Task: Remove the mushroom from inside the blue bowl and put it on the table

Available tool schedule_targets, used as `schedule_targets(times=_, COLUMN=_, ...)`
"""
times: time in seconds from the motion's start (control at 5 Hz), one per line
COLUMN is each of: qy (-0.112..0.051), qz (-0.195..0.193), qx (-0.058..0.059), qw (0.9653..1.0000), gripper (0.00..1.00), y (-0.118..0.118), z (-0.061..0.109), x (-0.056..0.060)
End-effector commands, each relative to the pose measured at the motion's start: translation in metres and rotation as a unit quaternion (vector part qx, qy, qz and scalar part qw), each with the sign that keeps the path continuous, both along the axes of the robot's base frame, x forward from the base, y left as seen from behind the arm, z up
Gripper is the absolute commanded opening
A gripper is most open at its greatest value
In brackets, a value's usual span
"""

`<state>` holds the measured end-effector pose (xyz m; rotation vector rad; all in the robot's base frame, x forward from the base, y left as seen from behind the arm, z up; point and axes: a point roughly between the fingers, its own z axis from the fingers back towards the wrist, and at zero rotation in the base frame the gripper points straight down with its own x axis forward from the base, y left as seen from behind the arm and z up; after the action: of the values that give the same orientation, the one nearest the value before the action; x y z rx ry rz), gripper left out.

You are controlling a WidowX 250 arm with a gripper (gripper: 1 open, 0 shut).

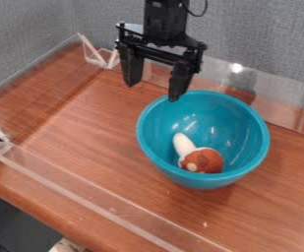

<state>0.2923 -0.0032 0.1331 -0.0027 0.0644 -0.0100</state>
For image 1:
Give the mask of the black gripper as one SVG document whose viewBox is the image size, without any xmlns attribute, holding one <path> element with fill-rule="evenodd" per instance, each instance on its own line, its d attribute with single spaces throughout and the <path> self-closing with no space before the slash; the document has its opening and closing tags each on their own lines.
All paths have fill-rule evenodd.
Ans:
<svg viewBox="0 0 304 252">
<path fill-rule="evenodd" d="M 129 87 L 141 82 L 146 59 L 174 66 L 169 86 L 169 101 L 187 91 L 193 73 L 199 71 L 206 44 L 187 35 L 189 16 L 199 18 L 207 9 L 194 13 L 190 0 L 145 0 L 143 23 L 119 22 L 115 48 L 123 81 Z"/>
</svg>

